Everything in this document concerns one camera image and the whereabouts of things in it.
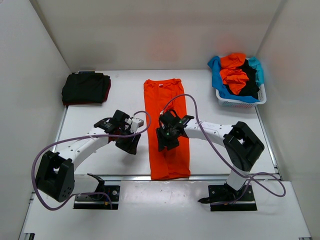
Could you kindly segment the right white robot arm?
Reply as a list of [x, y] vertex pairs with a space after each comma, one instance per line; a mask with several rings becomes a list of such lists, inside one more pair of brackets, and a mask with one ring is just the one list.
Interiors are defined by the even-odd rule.
[[184, 170], [190, 164], [190, 139], [208, 140], [224, 147], [232, 163], [229, 177], [214, 198], [203, 198], [201, 202], [236, 200], [244, 192], [250, 171], [265, 149], [262, 141], [251, 128], [239, 121], [234, 125], [198, 121], [195, 117], [179, 117], [168, 110], [158, 118], [155, 130], [158, 151], [169, 162], [170, 170]]

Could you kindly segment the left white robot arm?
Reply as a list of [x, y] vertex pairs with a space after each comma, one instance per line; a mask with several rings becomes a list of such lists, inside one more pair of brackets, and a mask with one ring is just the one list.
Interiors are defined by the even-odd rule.
[[93, 200], [105, 194], [104, 180], [92, 173], [75, 175], [75, 170], [98, 149], [111, 142], [128, 154], [135, 155], [144, 121], [116, 110], [112, 117], [99, 120], [93, 128], [63, 150], [47, 151], [40, 160], [35, 176], [37, 190], [57, 202], [66, 201], [71, 195], [87, 193]]

